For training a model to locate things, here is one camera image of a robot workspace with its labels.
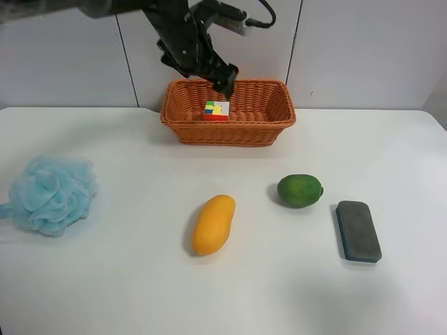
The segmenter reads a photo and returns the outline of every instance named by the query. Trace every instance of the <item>green lime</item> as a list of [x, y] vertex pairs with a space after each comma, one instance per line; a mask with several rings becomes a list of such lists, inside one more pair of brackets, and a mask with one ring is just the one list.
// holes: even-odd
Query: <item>green lime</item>
[[310, 206], [317, 202], [322, 194], [320, 181], [308, 174], [291, 174], [278, 183], [279, 197], [293, 207]]

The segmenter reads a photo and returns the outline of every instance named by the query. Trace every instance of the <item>table surface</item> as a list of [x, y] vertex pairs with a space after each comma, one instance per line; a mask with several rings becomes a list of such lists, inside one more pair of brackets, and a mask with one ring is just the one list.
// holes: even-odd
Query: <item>table surface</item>
[[[0, 202], [34, 156], [94, 162], [89, 218], [60, 238], [0, 222], [5, 335], [445, 334], [447, 133], [419, 111], [297, 110], [266, 148], [185, 146], [142, 108], [0, 111]], [[276, 183], [323, 197], [281, 206]], [[236, 200], [230, 238], [195, 257], [200, 206]], [[366, 202], [383, 258], [341, 257], [334, 209]]]

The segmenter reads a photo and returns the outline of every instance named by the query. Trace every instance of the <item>loofah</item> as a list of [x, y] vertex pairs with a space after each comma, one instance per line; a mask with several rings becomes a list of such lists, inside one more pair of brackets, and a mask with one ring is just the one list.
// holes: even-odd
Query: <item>loofah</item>
[[0, 218], [11, 217], [24, 229], [58, 237], [79, 218], [89, 215], [99, 186], [91, 163], [84, 159], [37, 157], [10, 187]]

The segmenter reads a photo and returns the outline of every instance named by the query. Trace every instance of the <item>colorful cube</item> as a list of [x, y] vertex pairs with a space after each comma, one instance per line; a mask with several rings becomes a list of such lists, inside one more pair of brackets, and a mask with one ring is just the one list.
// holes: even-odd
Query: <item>colorful cube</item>
[[229, 116], [229, 101], [207, 101], [203, 117], [205, 121], [228, 121]]

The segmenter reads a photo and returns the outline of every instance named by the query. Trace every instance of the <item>wicker basket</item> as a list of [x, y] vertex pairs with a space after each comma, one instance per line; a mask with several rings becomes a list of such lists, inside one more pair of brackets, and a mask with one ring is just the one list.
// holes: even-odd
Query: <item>wicker basket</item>
[[207, 101], [225, 101], [206, 80], [171, 82], [161, 122], [184, 144], [266, 147], [296, 121], [285, 84], [279, 80], [236, 80], [229, 121], [203, 121]]

